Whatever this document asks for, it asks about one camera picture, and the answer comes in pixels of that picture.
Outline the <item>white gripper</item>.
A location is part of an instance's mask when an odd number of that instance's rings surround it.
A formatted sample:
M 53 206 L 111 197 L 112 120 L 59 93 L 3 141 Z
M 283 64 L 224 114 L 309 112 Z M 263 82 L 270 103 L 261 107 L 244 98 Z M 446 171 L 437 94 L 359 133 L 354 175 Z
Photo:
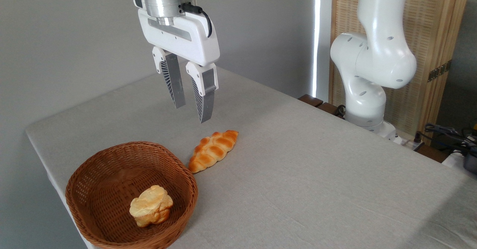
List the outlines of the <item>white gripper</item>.
M 198 117 L 201 123 L 208 121 L 218 89 L 214 62 L 220 58 L 220 50 L 216 31 L 208 37 L 207 18 L 189 12 L 174 17 L 173 25 L 161 25 L 148 15 L 144 0 L 133 0 L 133 3 L 138 8 L 143 35 L 154 45 L 152 54 L 157 73 L 163 75 L 175 108 L 186 104 L 178 55 L 190 61 L 186 72 L 192 79 Z

